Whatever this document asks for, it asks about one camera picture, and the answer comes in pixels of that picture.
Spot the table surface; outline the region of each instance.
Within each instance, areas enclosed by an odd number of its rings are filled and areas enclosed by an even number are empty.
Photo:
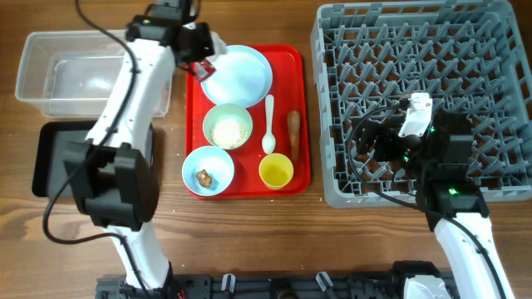
[[[525,47],[532,49],[532,2],[513,1]],[[146,1],[83,4],[91,20],[123,28]],[[205,0],[200,20],[229,44],[288,43],[303,55],[312,156],[312,183],[293,198],[200,201],[181,179],[185,76],[174,81],[164,131],[157,235],[175,272],[221,275],[387,270],[396,260],[449,267],[423,214],[406,208],[334,209],[323,199],[318,95],[310,32],[321,1]],[[26,36],[36,31],[87,30],[72,1],[19,0],[0,4],[0,297],[93,298],[96,279],[124,273],[110,240],[76,246],[48,241],[41,228],[45,199],[31,184],[39,130],[50,121],[13,92]],[[532,201],[490,204],[495,244],[519,298],[532,297]],[[73,204],[58,204],[52,231],[63,238],[99,233]]]

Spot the black tray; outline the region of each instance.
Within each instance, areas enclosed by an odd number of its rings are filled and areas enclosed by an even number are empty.
[[[37,197],[51,197],[61,187],[67,178],[67,171],[63,164],[69,141],[83,141],[95,120],[84,121],[53,121],[41,128],[35,170],[33,171],[32,192]],[[153,128],[148,132],[146,143],[146,157],[149,165],[153,163]],[[66,187],[63,197],[71,197],[71,187]]]

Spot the gray dish rack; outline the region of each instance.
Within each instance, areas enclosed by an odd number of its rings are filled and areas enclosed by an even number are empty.
[[[346,139],[352,120],[412,91],[429,92],[434,113],[468,115],[475,135],[468,176],[486,201],[532,197],[532,75],[507,1],[327,4],[318,9],[310,42],[329,205],[393,205],[356,180]],[[400,112],[385,111],[370,120],[393,117]],[[354,145],[349,148],[355,155]],[[375,188],[414,202],[406,193],[416,191],[414,181],[404,169],[376,162],[372,152],[355,160],[359,174]]]

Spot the red tray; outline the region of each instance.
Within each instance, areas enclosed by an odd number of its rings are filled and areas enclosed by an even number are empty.
[[[301,114],[299,161],[293,163],[293,178],[283,189],[268,189],[259,177],[259,163],[265,156],[262,138],[266,134],[264,100],[248,108],[253,118],[253,132],[248,141],[238,149],[228,150],[233,158],[234,178],[221,194],[201,199],[251,199],[264,196],[287,196],[303,192],[310,184],[310,154],[308,152],[307,103],[303,87],[303,64],[298,50],[290,45],[251,46],[263,53],[273,72],[269,94],[275,97],[273,107],[273,135],[276,139],[274,153],[290,155],[287,116],[291,110]],[[203,119],[214,104],[205,96],[199,82],[191,75],[186,80],[185,155],[210,145],[203,134]]]

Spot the white plate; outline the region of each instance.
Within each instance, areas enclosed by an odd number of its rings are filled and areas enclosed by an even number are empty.
[[[201,89],[216,105],[233,103],[249,108],[259,103],[272,87],[273,73],[259,51],[246,46],[228,46],[213,66],[216,72],[201,82]]]

